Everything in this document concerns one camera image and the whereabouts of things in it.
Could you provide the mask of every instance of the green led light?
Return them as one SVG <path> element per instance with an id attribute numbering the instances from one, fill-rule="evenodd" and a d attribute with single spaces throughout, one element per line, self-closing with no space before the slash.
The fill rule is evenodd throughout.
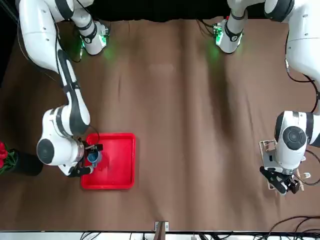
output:
<path id="1" fill-rule="evenodd" d="M 223 36 L 224 36 L 224 33 L 223 33 L 222 31 L 220 31 L 220 32 L 218 33 L 218 35 L 216 36 L 216 38 L 215 38 L 215 44 L 216 44 L 217 46 L 220 46 Z"/>
<path id="2" fill-rule="evenodd" d="M 99 37 L 99 40 L 102 43 L 102 45 L 106 45 L 107 44 L 107 39 L 106 39 L 105 36 L 99 35 L 98 37 Z"/>

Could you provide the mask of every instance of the robot end effector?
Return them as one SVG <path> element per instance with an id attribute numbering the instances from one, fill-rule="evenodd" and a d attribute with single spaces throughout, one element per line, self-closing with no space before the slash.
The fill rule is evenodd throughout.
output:
<path id="1" fill-rule="evenodd" d="M 44 164 L 59 166 L 67 176 L 80 176 L 93 171 L 92 166 L 84 167 L 85 155 L 101 151 L 102 146 L 88 146 L 74 137 L 86 132 L 90 115 L 71 60 L 61 48 L 55 28 L 55 22 L 69 18 L 75 22 L 89 54 L 95 55 L 106 46 L 102 37 L 107 28 L 94 22 L 84 9 L 74 9 L 73 0 L 19 2 L 19 22 L 27 54 L 36 65 L 60 75 L 60 86 L 68 101 L 67 105 L 50 109 L 43 115 L 37 155 Z"/>

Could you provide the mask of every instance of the metal bracket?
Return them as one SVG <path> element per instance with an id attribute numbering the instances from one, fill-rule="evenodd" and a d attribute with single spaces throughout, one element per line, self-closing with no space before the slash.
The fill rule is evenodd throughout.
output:
<path id="1" fill-rule="evenodd" d="M 156 221 L 154 223 L 154 231 L 157 231 L 159 223 L 161 223 L 161 222 L 164 223 L 164 230 L 166 232 L 168 232 L 169 231 L 169 222 L 168 221 Z"/>

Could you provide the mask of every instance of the wire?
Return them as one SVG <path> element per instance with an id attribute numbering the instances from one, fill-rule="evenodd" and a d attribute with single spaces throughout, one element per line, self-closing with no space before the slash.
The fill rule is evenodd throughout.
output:
<path id="1" fill-rule="evenodd" d="M 310 150 L 305 150 L 307 153 L 310 153 L 312 156 L 314 156 L 318 162 L 320 163 L 320 158 L 314 154 L 312 151 Z M 314 185 L 317 185 L 318 183 L 320 183 L 320 178 L 318 179 L 318 181 L 315 181 L 315 182 L 306 182 L 304 181 L 303 179 L 301 179 L 300 177 L 298 177 L 295 173 L 293 174 L 297 179 L 299 179 L 302 183 L 304 183 L 305 185 L 308 185 L 308 186 L 314 186 Z"/>
<path id="2" fill-rule="evenodd" d="M 207 30 L 208 33 L 203 30 L 203 28 L 200 26 L 200 21 L 199 20 L 196 20 L 196 23 L 199 26 L 199 29 L 200 29 L 200 32 L 201 32 L 202 36 L 204 36 L 204 35 L 206 35 L 208 37 L 213 37 L 214 36 L 213 33 L 210 32 L 207 28 L 205 28 L 205 29 Z"/>
<path id="3" fill-rule="evenodd" d="M 319 92 L 318 92 L 318 88 L 317 88 L 316 84 L 314 83 L 314 81 L 311 80 L 311 78 L 309 76 L 307 76 L 307 75 L 304 75 L 304 76 L 309 80 L 309 82 L 312 84 L 312 86 L 315 90 L 315 103 L 314 103 L 313 109 L 311 110 L 311 113 L 313 113 L 318 106 Z"/>
<path id="4" fill-rule="evenodd" d="M 6 0 L 0 0 L 0 5 L 2 6 L 2 9 L 8 14 L 8 16 L 14 21 L 15 24 L 18 22 L 17 15 L 12 11 L 12 9 L 9 7 L 10 5 L 7 3 Z"/>
<path id="5" fill-rule="evenodd" d="M 101 232 L 99 232 L 97 235 L 95 235 L 95 236 L 94 236 L 93 238 L 91 238 L 90 240 L 96 239 L 100 234 L 101 234 Z"/>
<path id="6" fill-rule="evenodd" d="M 46 75 L 48 78 L 50 78 L 51 80 L 53 80 L 54 82 L 56 82 L 56 80 L 50 76 L 48 73 L 46 73 L 41 67 L 39 67 L 37 64 L 35 64 L 26 54 L 25 52 L 22 50 L 21 44 L 20 44 L 20 34 L 19 34 L 19 29 L 20 29 L 20 18 L 18 18 L 18 24 L 17 24 L 17 31 L 16 31 L 16 37 L 18 40 L 18 44 L 19 44 L 19 48 L 24 56 L 24 58 L 31 63 L 33 66 L 35 66 L 41 73 L 43 73 L 44 75 Z"/>
<path id="7" fill-rule="evenodd" d="M 82 3 L 79 2 L 79 0 L 76 0 L 76 1 L 78 2 L 78 4 L 80 4 L 80 6 L 81 6 L 88 14 L 90 14 L 90 15 L 92 16 L 92 14 L 89 12 L 89 10 L 86 9 L 86 8 L 82 5 Z"/>
<path id="8" fill-rule="evenodd" d="M 220 238 L 220 240 L 224 240 L 224 239 L 227 239 L 228 237 L 230 237 L 232 234 L 234 234 L 234 232 L 232 231 L 228 236 L 225 236 L 223 238 Z"/>
<path id="9" fill-rule="evenodd" d="M 96 142 L 96 144 L 98 144 L 99 141 L 100 141 L 100 133 L 99 133 L 99 132 L 97 131 L 97 129 L 96 129 L 94 126 L 92 126 L 91 124 L 89 125 L 89 127 L 92 128 L 92 129 L 96 132 L 96 134 L 98 135 L 98 141 Z"/>
<path id="10" fill-rule="evenodd" d="M 92 231 L 91 231 L 91 232 L 84 231 L 84 232 L 82 233 L 81 237 L 80 237 L 80 240 L 85 239 L 85 238 L 88 237 L 90 234 L 93 234 L 93 232 L 92 232 Z"/>
<path id="11" fill-rule="evenodd" d="M 199 21 L 200 21 L 201 23 L 203 23 L 203 25 L 205 25 L 205 26 L 208 27 L 208 28 L 212 28 L 212 29 L 214 28 L 214 26 L 212 26 L 212 25 L 204 22 L 202 19 L 199 19 Z"/>
<path id="12" fill-rule="evenodd" d="M 272 228 L 270 229 L 270 231 L 269 231 L 266 235 L 263 235 L 262 237 L 258 238 L 258 240 L 268 239 L 268 237 L 270 237 L 272 231 L 275 229 L 276 226 L 278 226 L 279 224 L 282 224 L 282 223 L 284 223 L 284 222 L 287 222 L 287 221 L 289 221 L 289 220 L 293 220 L 293 219 L 304 219 L 304 220 L 305 220 L 305 219 L 320 219 L 320 216 L 303 216 L 303 215 L 301 215 L 301 216 L 288 217 L 288 218 L 286 218 L 286 219 L 284 219 L 284 220 L 281 220 L 281 221 L 277 222 L 275 225 L 273 225 Z"/>
<path id="13" fill-rule="evenodd" d="M 319 231 L 320 232 L 320 228 L 311 228 L 311 229 L 307 229 L 304 230 L 303 233 L 307 233 L 307 232 L 314 232 L 314 231 Z"/>
<path id="14" fill-rule="evenodd" d="M 312 84 L 312 86 L 315 90 L 315 103 L 314 103 L 313 109 L 311 110 L 311 113 L 313 113 L 316 110 L 317 105 L 318 105 L 318 88 L 317 88 L 316 84 L 314 83 L 315 81 L 312 80 L 309 76 L 307 76 L 305 74 L 304 74 L 304 76 L 308 79 L 308 81 L 296 80 L 290 75 L 289 66 L 288 66 L 288 62 L 286 59 L 288 38 L 289 38 L 289 31 L 288 31 L 288 34 L 286 35 L 285 46 L 284 46 L 284 62 L 285 62 L 286 74 L 288 75 L 288 77 L 291 80 L 293 80 L 296 83 L 311 83 Z"/>

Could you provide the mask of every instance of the brown fabric surface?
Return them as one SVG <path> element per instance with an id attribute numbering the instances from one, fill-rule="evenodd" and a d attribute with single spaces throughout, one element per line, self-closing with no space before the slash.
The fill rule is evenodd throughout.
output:
<path id="1" fill-rule="evenodd" d="M 60 31 L 70 35 L 71 26 Z M 2 175 L 0 230 L 152 230 L 165 220 L 170 230 L 267 231 L 320 214 L 319 186 L 280 196 L 259 172 L 258 143 L 274 138 L 278 114 L 310 111 L 315 101 L 311 84 L 286 75 L 287 31 L 249 20 L 242 45 L 225 55 L 195 20 L 114 22 L 108 48 L 72 65 L 91 124 L 136 135 L 134 187 L 82 190 L 54 166 L 33 178 Z M 66 101 L 15 43 L 0 103 L 1 140 L 35 154 L 42 115 Z M 300 170 L 314 181 L 320 166 L 307 160 Z"/>

